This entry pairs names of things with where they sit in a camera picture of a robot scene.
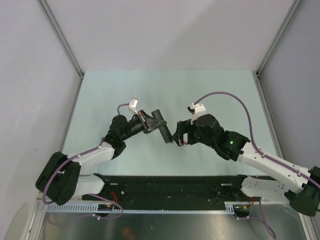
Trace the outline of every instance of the white bracket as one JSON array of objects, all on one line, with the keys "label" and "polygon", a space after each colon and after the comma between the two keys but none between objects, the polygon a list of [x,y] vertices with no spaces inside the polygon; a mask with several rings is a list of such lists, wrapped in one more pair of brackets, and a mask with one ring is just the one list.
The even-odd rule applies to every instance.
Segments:
[{"label": "white bracket", "polygon": [[289,203],[285,197],[289,187],[277,180],[257,179],[248,176],[242,182],[241,191],[248,197],[260,197],[280,203]]},{"label": "white bracket", "polygon": [[206,108],[201,103],[197,103],[196,105],[191,103],[189,108],[190,108],[190,110],[193,110],[192,111],[191,124],[194,124],[195,120],[197,120],[199,117],[201,117],[201,116],[206,114]]},{"label": "white bracket", "polygon": [[134,115],[135,114],[138,115],[138,111],[136,110],[137,104],[138,104],[138,100],[135,98],[132,98],[131,101],[129,102],[129,107],[128,107],[129,111]]},{"label": "white bracket", "polygon": [[[293,171],[285,168],[284,166],[281,166],[278,163],[271,161],[266,157],[261,156],[255,150],[254,146],[252,145],[252,142],[247,142],[244,145],[242,151],[243,151],[243,154],[239,155],[237,162],[247,164],[251,167],[254,167],[260,170],[261,172],[264,172],[265,174],[271,176],[272,178],[286,185],[292,192],[296,194],[300,193],[303,190],[303,184],[308,183],[308,180],[305,179],[304,177],[301,177],[296,173],[294,173]],[[305,174],[306,176],[308,177],[310,176],[310,173],[308,172],[309,171],[308,168],[298,166],[296,164],[288,162],[278,156],[272,155],[271,153],[263,149],[261,149],[261,151],[264,153],[264,155],[273,157],[279,162],[282,162],[283,164],[286,164],[291,168],[298,170],[299,172]]]}]

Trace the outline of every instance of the black tube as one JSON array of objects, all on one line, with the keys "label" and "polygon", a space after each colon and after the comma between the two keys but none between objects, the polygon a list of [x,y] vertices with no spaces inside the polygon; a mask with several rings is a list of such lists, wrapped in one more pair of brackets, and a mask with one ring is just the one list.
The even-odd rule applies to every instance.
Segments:
[{"label": "black tube", "polygon": [[[153,112],[151,112],[152,116],[158,120],[163,120],[164,121],[164,118],[162,117],[162,114],[160,112],[159,109],[157,110],[154,110]],[[172,140],[172,135],[169,131],[169,128],[167,127],[167,124],[165,125],[162,125],[161,127],[159,127],[159,131],[163,137],[163,140],[164,142],[167,144],[167,143],[171,143],[173,140]]]},{"label": "black tube", "polygon": [[121,141],[125,141],[132,136],[142,132],[144,130],[144,126],[142,125],[139,117],[129,121],[127,125],[124,127],[123,134],[119,137]]}]

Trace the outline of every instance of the cable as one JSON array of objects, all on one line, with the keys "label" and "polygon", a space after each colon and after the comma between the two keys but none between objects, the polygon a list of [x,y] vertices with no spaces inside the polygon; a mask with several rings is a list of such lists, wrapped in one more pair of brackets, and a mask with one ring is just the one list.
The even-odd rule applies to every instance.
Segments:
[{"label": "cable", "polygon": [[[86,155],[86,154],[89,154],[89,153],[91,153],[91,152],[99,149],[99,147],[102,145],[103,141],[104,141],[104,138],[102,137],[102,138],[101,138],[101,141],[100,141],[100,144],[99,144],[98,146],[96,146],[96,147],[94,147],[94,148],[92,148],[92,149],[83,151],[83,152],[81,152],[81,153],[79,153],[79,154],[76,154],[76,155],[68,158],[66,161],[64,161],[64,162],[53,172],[53,174],[52,174],[51,177],[49,178],[48,182],[46,183],[46,185],[45,185],[45,187],[44,187],[44,190],[43,190],[43,194],[42,194],[42,201],[43,201],[43,203],[44,203],[45,205],[50,205],[50,204],[53,203],[53,201],[47,201],[47,200],[46,200],[46,195],[47,195],[47,192],[48,192],[48,189],[49,189],[50,184],[52,183],[52,181],[54,180],[54,178],[56,177],[56,175],[58,174],[58,172],[60,172],[60,170],[61,170],[65,165],[67,165],[71,160],[78,158],[78,156]],[[103,201],[105,201],[105,202],[112,203],[112,204],[116,205],[116,206],[121,210],[121,213],[120,213],[119,215],[115,216],[115,217],[102,217],[102,216],[98,216],[98,219],[107,219],[107,220],[117,219],[117,218],[121,217],[121,215],[124,213],[124,209],[117,203],[117,202],[118,202],[118,199],[117,199],[117,196],[116,196],[116,195],[114,195],[115,198],[116,198],[116,202],[111,201],[111,200],[108,200],[108,199],[106,199],[106,198],[103,198],[103,197],[101,197],[101,196],[98,196],[98,195],[95,195],[95,194],[92,194],[92,193],[90,193],[90,194],[88,194],[88,195],[93,196],[93,197],[95,197],[95,198],[97,198],[97,199],[101,199],[101,200],[103,200]],[[74,222],[74,221],[76,221],[76,220],[78,220],[78,219],[82,219],[82,218],[88,217],[88,216],[91,216],[91,214],[82,215],[82,216],[77,217],[77,218],[75,218],[75,219],[73,219],[72,221],[69,221],[69,222],[67,222],[67,223],[72,223],[72,222]]]},{"label": "cable", "polygon": [[129,103],[120,104],[120,105],[116,108],[116,111],[118,112],[118,115],[120,115],[119,109],[120,109],[121,107],[124,107],[124,106],[129,106]]},{"label": "cable", "polygon": [[265,227],[266,227],[267,231],[269,232],[270,236],[273,239],[277,239],[276,233],[274,232],[274,230],[269,226],[269,224],[266,221],[265,214],[264,214],[264,211],[262,209],[261,201],[262,201],[262,197],[259,200],[259,208],[260,208],[262,219],[260,219],[258,217],[255,217],[255,216],[238,217],[236,214],[234,214],[234,216],[236,217],[237,220],[249,220],[249,219],[258,220],[259,222],[261,222],[261,223],[263,223],[265,225]]},{"label": "cable", "polygon": [[109,202],[109,203],[112,203],[112,204],[116,205],[116,206],[121,210],[121,212],[119,213],[119,215],[114,216],[114,217],[99,216],[99,215],[96,215],[96,214],[94,214],[94,213],[89,213],[89,214],[81,215],[81,216],[76,217],[76,218],[74,218],[74,219],[72,219],[72,220],[70,220],[70,221],[66,221],[66,222],[62,222],[62,223],[52,222],[52,221],[50,220],[50,215],[49,215],[49,216],[47,217],[48,222],[49,222],[50,224],[54,225],[54,226],[64,226],[64,225],[72,224],[73,222],[75,222],[75,221],[77,221],[77,220],[79,220],[79,219],[86,218],[86,217],[97,217],[98,220],[100,220],[100,219],[113,220],[113,219],[120,218],[120,217],[122,216],[122,214],[124,214],[124,209],[123,209],[118,203],[116,203],[116,202],[114,202],[114,201],[111,201],[111,200],[108,200],[108,199],[106,199],[106,198],[103,198],[103,197],[101,197],[101,196],[95,195],[95,194],[88,194],[88,195],[90,195],[90,196],[92,196],[92,197],[95,197],[95,198],[97,198],[97,199],[101,199],[101,200],[103,200],[103,201],[105,201],[105,202]]},{"label": "cable", "polygon": [[253,145],[253,148],[261,155],[261,156],[264,156],[266,159],[269,159],[271,160],[272,162],[274,163],[277,163],[279,165],[281,165],[282,167],[296,173],[297,175],[300,175],[302,176],[304,179],[310,181],[311,183],[313,183],[317,188],[320,189],[320,184],[318,184],[315,180],[313,180],[312,178],[308,177],[307,175],[305,175],[304,173],[302,172],[299,172],[297,169],[291,167],[291,166],[288,166],[287,164],[269,156],[269,155],[265,155],[264,152],[262,152],[259,147],[257,146],[256,142],[255,142],[255,139],[254,139],[254,133],[253,133],[253,127],[252,127],[252,121],[251,121],[251,117],[250,117],[250,114],[249,114],[249,111],[248,111],[248,108],[246,107],[246,105],[244,104],[244,102],[238,98],[236,95],[233,95],[232,93],[229,93],[229,92],[225,92],[225,91],[215,91],[215,92],[211,92],[211,93],[208,93],[204,96],[202,96],[201,98],[199,98],[197,101],[194,102],[194,105],[198,104],[200,101],[202,101],[203,99],[211,96],[211,95],[218,95],[218,94],[221,94],[221,95],[228,95],[228,96],[231,96],[233,98],[235,98],[236,100],[238,100],[238,102],[243,106],[244,110],[245,110],[245,113],[248,117],[248,121],[249,121],[249,130],[250,130],[250,137],[251,137],[251,142],[252,142],[252,145]]},{"label": "cable", "polygon": [[249,197],[249,199],[251,200],[251,204],[249,205],[249,207],[251,207],[254,203],[255,203],[255,200],[254,200],[254,198],[253,197]]},{"label": "cable", "polygon": [[54,178],[56,177],[56,175],[58,174],[58,172],[60,172],[60,170],[65,166],[67,165],[70,161],[72,161],[73,159],[76,159],[79,155],[86,155],[86,154],[89,154],[97,149],[99,149],[99,147],[102,145],[104,141],[104,138],[102,137],[101,138],[101,141],[100,141],[100,144],[92,149],[89,149],[89,150],[86,150],[86,151],[83,151],[79,154],[76,154],[70,158],[68,158],[66,161],[64,161],[54,172],[53,174],[51,175],[51,177],[49,178],[48,182],[46,183],[45,187],[44,187],[44,190],[43,190],[43,194],[42,194],[42,201],[45,205],[49,205],[49,204],[52,204],[54,201],[47,201],[46,200],[46,195],[47,195],[47,192],[48,192],[48,189],[49,189],[49,186],[50,184],[52,183],[52,181],[54,180]]}]

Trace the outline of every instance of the white robotic arm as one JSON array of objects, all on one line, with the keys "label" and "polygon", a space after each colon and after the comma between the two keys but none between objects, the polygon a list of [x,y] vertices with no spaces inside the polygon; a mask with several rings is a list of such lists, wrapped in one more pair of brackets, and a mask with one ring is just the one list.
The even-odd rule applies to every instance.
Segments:
[{"label": "white robotic arm", "polygon": [[99,174],[79,176],[80,170],[115,159],[126,148],[124,141],[140,132],[149,134],[159,129],[164,141],[172,142],[167,122],[160,111],[157,109],[150,116],[143,110],[136,111],[137,103],[138,100],[133,98],[129,104],[129,110],[134,114],[131,120],[127,121],[123,115],[113,118],[107,135],[98,146],[73,156],[59,151],[51,156],[35,184],[43,192],[44,203],[52,203],[47,202],[46,196],[63,205],[74,196],[99,194],[107,180]]},{"label": "white robotic arm", "polygon": [[[233,94],[217,92],[213,94]],[[248,109],[244,106],[249,119]],[[248,197],[263,197],[274,201],[288,203],[300,213],[314,216],[320,202],[320,168],[308,169],[292,164],[274,156],[260,147],[253,140],[234,132],[224,130],[217,119],[206,114],[203,104],[192,103],[188,110],[192,118],[177,123],[172,139],[179,147],[201,143],[212,148],[225,160],[233,160],[254,167],[272,177],[274,180],[262,180],[243,176],[239,188]]]}]

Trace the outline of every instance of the purple cable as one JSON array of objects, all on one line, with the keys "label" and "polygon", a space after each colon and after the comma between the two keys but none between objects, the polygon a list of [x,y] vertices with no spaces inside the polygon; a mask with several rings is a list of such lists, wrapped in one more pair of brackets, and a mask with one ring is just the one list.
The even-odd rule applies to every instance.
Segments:
[{"label": "purple cable", "polygon": [[255,216],[249,216],[249,217],[238,217],[237,215],[234,215],[234,216],[237,217],[237,220],[249,220],[249,219],[258,220],[259,222],[261,222],[261,223],[263,223],[265,225],[265,227],[268,230],[270,236],[273,239],[277,239],[276,233],[273,231],[273,229],[269,226],[269,224],[266,221],[265,214],[264,214],[264,211],[262,209],[261,200],[262,200],[262,197],[259,200],[259,208],[260,208],[260,212],[261,212],[261,215],[262,215],[262,219],[260,219],[258,217],[255,217]]},{"label": "purple cable", "polygon": [[64,161],[64,162],[54,171],[54,173],[53,173],[52,176],[49,178],[49,180],[48,180],[48,182],[46,183],[45,188],[44,188],[44,190],[43,190],[42,201],[43,201],[43,203],[44,203],[45,205],[49,205],[49,204],[52,204],[52,203],[54,202],[54,201],[47,201],[47,200],[46,200],[46,195],[47,195],[47,191],[48,191],[48,189],[49,189],[50,184],[52,183],[52,181],[54,180],[54,178],[56,177],[56,175],[58,174],[58,172],[59,172],[65,165],[67,165],[71,160],[76,159],[76,158],[78,157],[78,155],[89,154],[89,153],[97,150],[97,149],[102,145],[103,141],[104,141],[104,138],[102,137],[99,146],[96,146],[96,147],[94,147],[94,148],[92,148],[92,149],[89,149],[89,150],[87,150],[87,151],[81,152],[81,153],[79,153],[79,154],[76,154],[76,155],[68,158],[66,161]]},{"label": "purple cable", "polygon": [[64,226],[64,225],[71,224],[71,223],[73,223],[73,222],[75,222],[75,221],[77,221],[77,220],[79,220],[79,219],[83,219],[83,218],[86,218],[86,217],[97,217],[97,218],[99,218],[99,219],[113,220],[113,219],[120,218],[120,217],[122,216],[122,214],[124,214],[124,209],[123,209],[118,203],[116,203],[116,202],[114,202],[114,201],[111,201],[111,200],[108,200],[108,199],[106,199],[106,198],[104,198],[104,197],[95,195],[95,194],[88,194],[88,195],[93,196],[93,197],[95,197],[95,198],[97,198],[97,199],[101,199],[101,200],[103,200],[103,201],[105,201],[105,202],[109,202],[109,203],[112,203],[112,204],[116,205],[116,206],[121,210],[121,213],[119,213],[119,215],[114,216],[114,217],[99,216],[99,215],[94,215],[94,213],[92,213],[92,214],[90,213],[90,214],[85,214],[85,215],[78,216],[78,217],[76,217],[76,218],[74,218],[74,219],[72,219],[72,220],[70,220],[70,221],[62,222],[62,223],[52,222],[52,221],[50,220],[50,215],[49,215],[49,216],[47,217],[47,221],[48,221],[51,225],[54,225],[54,226]]},{"label": "purple cable", "polygon": [[120,105],[116,108],[116,111],[118,112],[118,115],[120,115],[119,109],[120,109],[121,107],[124,107],[124,106],[129,106],[129,103],[120,104]]},{"label": "purple cable", "polygon": [[[254,139],[254,133],[253,133],[253,128],[252,128],[252,121],[251,121],[251,117],[250,117],[248,108],[246,107],[246,105],[244,104],[244,102],[243,102],[240,98],[238,98],[236,95],[233,95],[232,93],[229,93],[229,92],[225,92],[225,91],[215,91],[215,92],[211,92],[211,93],[208,93],[208,94],[204,95],[204,96],[201,97],[199,100],[197,100],[196,102],[194,102],[194,104],[196,105],[196,104],[198,104],[200,101],[202,101],[203,99],[205,99],[205,98],[207,98],[207,97],[209,97],[209,96],[211,96],[211,95],[217,95],[217,94],[222,94],[222,95],[231,96],[231,97],[235,98],[236,100],[238,100],[238,102],[243,106],[243,108],[244,108],[244,110],[245,110],[245,113],[246,113],[246,115],[247,115],[247,117],[248,117],[248,121],[249,121],[249,130],[250,130],[250,137],[251,137],[252,145],[253,145],[254,149],[255,149],[261,156],[263,156],[264,153],[259,149],[259,147],[257,146],[257,144],[256,144],[256,142],[255,142],[255,139]],[[293,168],[293,167],[291,167],[291,166],[288,166],[288,165],[286,165],[285,163],[283,163],[283,162],[281,162],[281,161],[279,161],[279,160],[277,160],[277,159],[275,159],[275,158],[273,158],[273,157],[271,157],[271,156],[269,156],[269,155],[264,155],[264,157],[265,157],[266,159],[271,160],[271,161],[274,162],[274,163],[277,163],[277,164],[281,165],[282,167],[284,167],[284,168],[286,168],[286,169],[288,169],[288,170],[290,170],[290,171],[292,171],[292,172],[294,172],[294,173],[296,173],[296,174],[299,174],[299,173],[300,173],[297,169],[295,169],[295,168]],[[311,183],[313,183],[317,188],[320,189],[320,184],[318,184],[315,180],[313,180],[312,178],[308,177],[308,176],[305,175],[304,173],[300,173],[300,175],[301,175],[303,178],[305,178],[306,180],[308,180],[308,181],[310,181]]]}]

